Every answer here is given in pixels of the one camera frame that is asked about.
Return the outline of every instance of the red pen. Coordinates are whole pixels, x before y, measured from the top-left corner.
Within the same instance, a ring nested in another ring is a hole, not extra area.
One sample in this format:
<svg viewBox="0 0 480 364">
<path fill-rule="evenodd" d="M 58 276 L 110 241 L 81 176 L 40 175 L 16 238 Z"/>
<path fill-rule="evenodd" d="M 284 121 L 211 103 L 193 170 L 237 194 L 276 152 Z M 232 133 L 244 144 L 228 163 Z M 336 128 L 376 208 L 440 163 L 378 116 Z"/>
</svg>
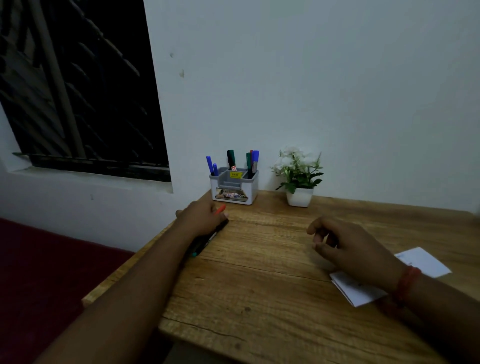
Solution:
<svg viewBox="0 0 480 364">
<path fill-rule="evenodd" d="M 223 210 L 225 210 L 226 206 L 225 204 L 223 204 L 222 206 L 220 206 L 217 211 L 215 211 L 214 215 L 218 215 L 220 212 L 222 212 Z"/>
</svg>

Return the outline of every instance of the blue marker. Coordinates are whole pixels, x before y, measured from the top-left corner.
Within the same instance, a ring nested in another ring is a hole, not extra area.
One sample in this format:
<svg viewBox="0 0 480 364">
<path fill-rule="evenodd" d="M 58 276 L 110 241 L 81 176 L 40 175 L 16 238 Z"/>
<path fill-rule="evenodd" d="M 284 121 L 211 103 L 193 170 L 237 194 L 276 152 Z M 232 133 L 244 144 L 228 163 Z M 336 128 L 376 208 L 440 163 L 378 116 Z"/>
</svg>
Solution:
<svg viewBox="0 0 480 364">
<path fill-rule="evenodd" d="M 208 169 L 210 170 L 210 174 L 212 176 L 215 176 L 213 173 L 212 159 L 210 158 L 210 156 L 207 156 L 207 163 L 208 163 Z"/>
<path fill-rule="evenodd" d="M 258 150 L 254 150 L 252 152 L 252 173 L 255 174 L 257 172 L 257 163 L 258 163 L 258 155 L 260 152 Z"/>
</svg>

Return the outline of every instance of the gray pen holder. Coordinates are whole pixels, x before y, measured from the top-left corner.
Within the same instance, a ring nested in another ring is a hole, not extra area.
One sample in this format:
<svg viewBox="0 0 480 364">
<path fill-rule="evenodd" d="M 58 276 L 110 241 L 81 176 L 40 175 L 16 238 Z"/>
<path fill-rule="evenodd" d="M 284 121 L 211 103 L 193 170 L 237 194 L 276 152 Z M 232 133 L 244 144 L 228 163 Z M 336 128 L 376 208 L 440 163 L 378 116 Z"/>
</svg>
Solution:
<svg viewBox="0 0 480 364">
<path fill-rule="evenodd" d="M 232 202 L 234 204 L 251 205 L 258 194 L 258 170 L 252 178 L 247 176 L 246 168 L 237 168 L 236 171 L 228 167 L 220 167 L 218 176 L 210 175 L 212 199 L 215 201 Z"/>
</svg>

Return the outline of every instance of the wood grain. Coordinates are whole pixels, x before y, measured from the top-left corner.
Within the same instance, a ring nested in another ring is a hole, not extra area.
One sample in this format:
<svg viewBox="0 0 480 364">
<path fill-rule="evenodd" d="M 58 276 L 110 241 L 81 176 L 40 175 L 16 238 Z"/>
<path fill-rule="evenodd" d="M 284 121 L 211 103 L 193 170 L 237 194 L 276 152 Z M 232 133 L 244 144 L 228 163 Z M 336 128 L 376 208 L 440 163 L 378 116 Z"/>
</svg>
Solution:
<svg viewBox="0 0 480 364">
<path fill-rule="evenodd" d="M 230 223 L 180 273 L 159 328 L 249 363 L 441 363 L 444 359 L 374 304 L 352 307 L 331 283 L 332 265 L 305 233 L 321 215 L 356 222 L 393 253 L 421 246 L 453 274 L 441 280 L 480 300 L 480 228 L 462 211 L 313 198 L 290 207 L 261 191 L 227 204 Z M 155 239 L 83 299 L 118 281 Z"/>
</svg>

